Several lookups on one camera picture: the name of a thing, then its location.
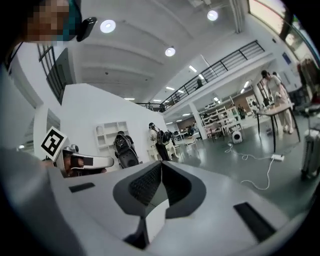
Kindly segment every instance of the power strip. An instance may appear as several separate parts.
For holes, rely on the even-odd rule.
[[[279,155],[279,154],[273,154],[271,156],[271,159],[274,159],[276,161],[280,161],[283,162],[283,160],[285,160],[285,156],[284,155]]]

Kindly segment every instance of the recessed ceiling light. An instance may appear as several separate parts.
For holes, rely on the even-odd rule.
[[[250,81],[246,81],[245,84],[244,84],[244,88],[247,88],[249,83],[250,83]]]
[[[215,11],[215,10],[210,10],[208,12],[208,15],[207,15],[207,18],[210,20],[210,21],[215,21],[216,19],[218,19],[218,13]]]
[[[193,66],[189,66],[189,69],[191,69],[193,72],[197,73],[197,70]]]
[[[173,55],[176,54],[175,48],[171,47],[165,50],[164,54],[168,57],[172,57]]]
[[[102,33],[110,33],[116,28],[116,23],[112,19],[107,19],[103,21],[100,25],[100,30]]]

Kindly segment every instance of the white cable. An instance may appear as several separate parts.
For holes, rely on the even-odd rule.
[[[242,153],[238,153],[238,152],[235,152],[234,150],[232,150],[233,147],[234,147],[234,145],[231,145],[230,148],[227,149],[227,150],[224,151],[224,152],[225,152],[225,153],[232,152],[232,153],[234,153],[234,154],[236,154],[236,155],[242,156],[242,160],[247,160],[248,157],[252,157],[252,158],[254,158],[254,159],[256,159],[256,160],[270,159],[270,156],[268,156],[268,157],[262,157],[262,158],[257,158],[257,157],[255,157],[255,156],[252,155],[252,154],[242,154]],[[255,184],[253,181],[248,180],[248,179],[243,180],[243,181],[241,181],[240,183],[250,182],[257,190],[267,190],[267,189],[269,188],[269,186],[270,186],[269,172],[270,172],[271,165],[272,165],[272,163],[274,162],[274,160],[275,160],[275,159],[273,158],[272,161],[271,161],[271,163],[270,163],[270,165],[269,165],[269,169],[268,169],[268,171],[267,171],[267,173],[266,173],[266,177],[267,177],[267,180],[268,180],[268,185],[267,185],[266,188],[260,188],[260,187],[256,186],[256,184]]]

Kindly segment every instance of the gray floor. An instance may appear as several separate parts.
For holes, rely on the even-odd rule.
[[[311,196],[320,181],[320,177],[305,181],[300,179],[304,132],[308,128],[308,122],[300,116],[297,117],[297,122],[301,143],[298,143],[296,132],[292,135],[283,134],[282,136],[282,132],[280,132],[277,135],[276,153],[284,154],[285,158],[283,162],[274,161],[272,163],[269,172],[269,189],[257,190],[250,183],[242,183],[273,202],[289,218],[293,218],[308,207]],[[257,125],[243,130],[243,142],[234,145],[233,149],[239,153],[254,155],[257,158],[271,156],[273,154],[273,137],[272,135],[268,136],[265,132],[268,126],[271,126],[269,121],[261,124],[260,137]],[[242,160],[239,155],[231,152],[225,153],[225,150],[229,148],[228,141],[229,138],[226,138],[225,141],[220,138],[216,142],[213,142],[212,139],[206,139],[199,140],[196,145],[188,147],[181,145],[180,153],[178,153],[179,159],[174,159],[174,161],[229,176],[239,183],[243,180],[251,180],[258,187],[265,188],[271,160],[255,160],[253,158]]]

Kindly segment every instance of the suitcase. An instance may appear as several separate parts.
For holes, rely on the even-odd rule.
[[[320,131],[308,129],[304,133],[304,155],[301,179],[314,177],[320,173]]]

